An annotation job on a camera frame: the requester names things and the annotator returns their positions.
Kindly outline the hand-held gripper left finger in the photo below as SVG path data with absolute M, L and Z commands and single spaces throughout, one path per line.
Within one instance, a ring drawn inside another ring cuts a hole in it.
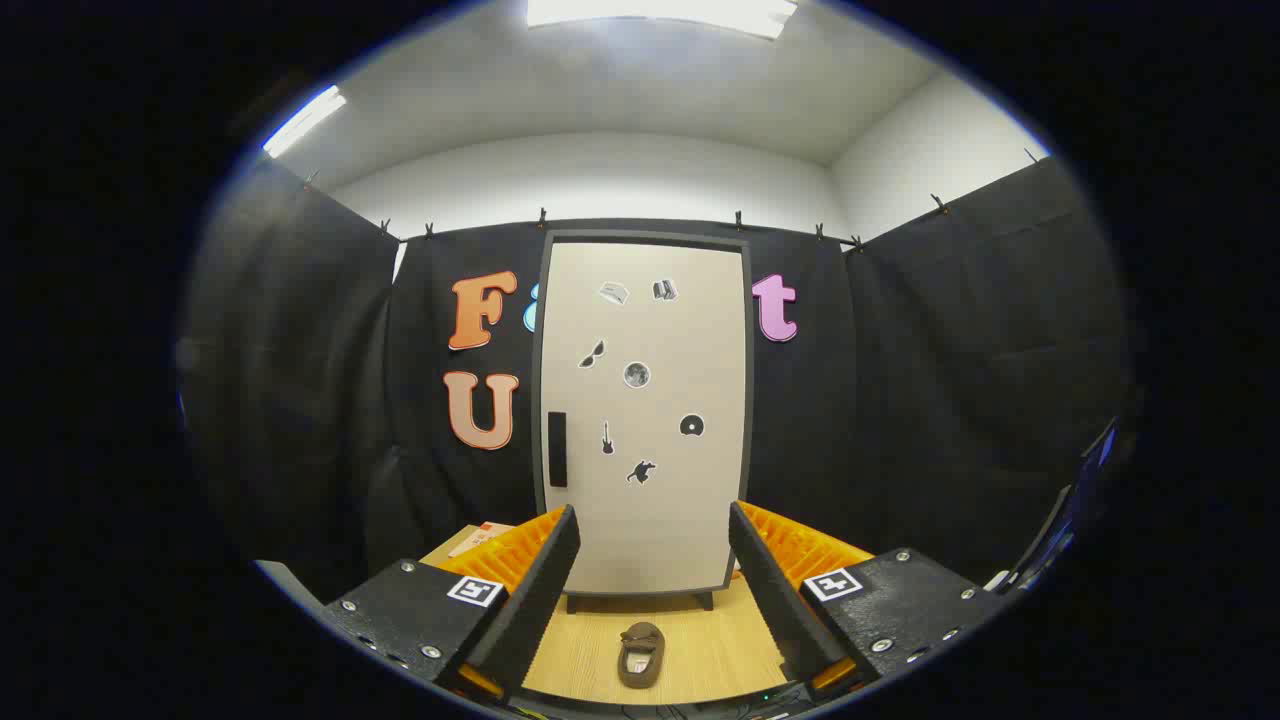
M 577 515 L 562 505 L 438 565 L 396 561 L 320 616 L 420 682 L 504 701 L 524 685 L 579 550 Z

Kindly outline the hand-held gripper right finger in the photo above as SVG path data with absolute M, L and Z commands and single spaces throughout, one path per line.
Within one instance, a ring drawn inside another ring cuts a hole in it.
M 790 678 L 815 696 L 910 673 L 1006 609 L 919 550 L 873 555 L 744 501 L 728 538 Z

